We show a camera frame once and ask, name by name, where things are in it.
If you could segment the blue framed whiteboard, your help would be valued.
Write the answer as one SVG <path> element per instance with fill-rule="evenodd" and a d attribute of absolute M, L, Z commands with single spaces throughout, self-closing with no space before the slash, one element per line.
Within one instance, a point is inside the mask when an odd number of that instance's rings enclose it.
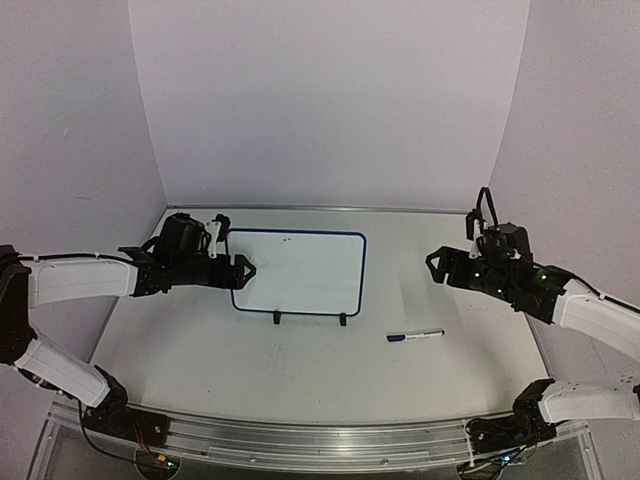
<path fill-rule="evenodd" d="M 360 232 L 233 228 L 226 246 L 256 267 L 231 293 L 239 311 L 346 318 L 361 311 L 367 238 Z"/>

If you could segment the white whiteboard marker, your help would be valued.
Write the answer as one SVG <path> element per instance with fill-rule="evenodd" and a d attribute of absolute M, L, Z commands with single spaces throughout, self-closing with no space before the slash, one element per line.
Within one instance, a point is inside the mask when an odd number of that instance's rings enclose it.
<path fill-rule="evenodd" d="M 441 337 L 445 334 L 444 329 L 430 329 L 424 331 L 416 331 L 411 333 L 405 333 L 405 340 L 417 340 L 417 339 L 426 339 L 426 338 L 437 338 Z"/>

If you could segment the dark blue marker cap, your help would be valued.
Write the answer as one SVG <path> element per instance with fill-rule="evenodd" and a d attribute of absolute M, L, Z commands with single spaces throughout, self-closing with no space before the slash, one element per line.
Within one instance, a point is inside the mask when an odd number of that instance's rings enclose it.
<path fill-rule="evenodd" d="M 407 336 L 405 334 L 394 334 L 388 335 L 387 341 L 390 343 L 403 342 L 407 340 Z"/>

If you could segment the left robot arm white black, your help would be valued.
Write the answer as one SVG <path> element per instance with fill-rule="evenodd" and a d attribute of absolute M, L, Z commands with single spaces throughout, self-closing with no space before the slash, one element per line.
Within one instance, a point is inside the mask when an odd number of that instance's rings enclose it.
<path fill-rule="evenodd" d="M 174 287 L 240 291 L 257 273 L 242 254 L 220 253 L 230 220 L 203 223 L 186 213 L 169 216 L 160 233 L 118 255 L 63 253 L 27 256 L 1 248 L 1 362 L 90 408 L 114 435 L 127 434 L 134 413 L 123 387 L 108 373 L 65 352 L 30 323 L 43 305 L 102 297 L 146 297 Z"/>

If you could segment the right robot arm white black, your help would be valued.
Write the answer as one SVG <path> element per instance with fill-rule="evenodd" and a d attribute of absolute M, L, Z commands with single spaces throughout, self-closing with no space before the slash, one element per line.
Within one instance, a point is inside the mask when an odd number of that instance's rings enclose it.
<path fill-rule="evenodd" d="M 427 255 L 434 282 L 483 293 L 547 325 L 580 332 L 639 358 L 638 307 L 603 293 L 577 274 L 535 262 L 525 228 L 506 223 L 472 228 L 469 250 L 443 246 Z M 639 418 L 633 379 L 598 386 L 548 379 L 531 384 L 533 411 L 546 424 Z"/>

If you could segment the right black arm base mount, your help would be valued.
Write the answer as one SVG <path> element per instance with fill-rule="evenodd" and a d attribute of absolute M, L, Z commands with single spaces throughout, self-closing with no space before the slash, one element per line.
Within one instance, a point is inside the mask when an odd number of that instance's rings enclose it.
<path fill-rule="evenodd" d="M 539 412 L 520 410 L 495 418 L 474 418 L 465 424 L 474 453 L 488 454 L 521 446 L 532 446 L 556 436 L 555 424 Z"/>

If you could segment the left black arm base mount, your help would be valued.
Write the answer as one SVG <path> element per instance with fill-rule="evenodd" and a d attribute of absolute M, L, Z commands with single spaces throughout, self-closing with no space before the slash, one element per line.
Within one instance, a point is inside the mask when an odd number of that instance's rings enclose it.
<path fill-rule="evenodd" d="M 164 414 L 130 407 L 126 397 L 109 395 L 97 407 L 85 408 L 82 426 L 146 447 L 162 447 L 168 437 L 170 420 Z"/>

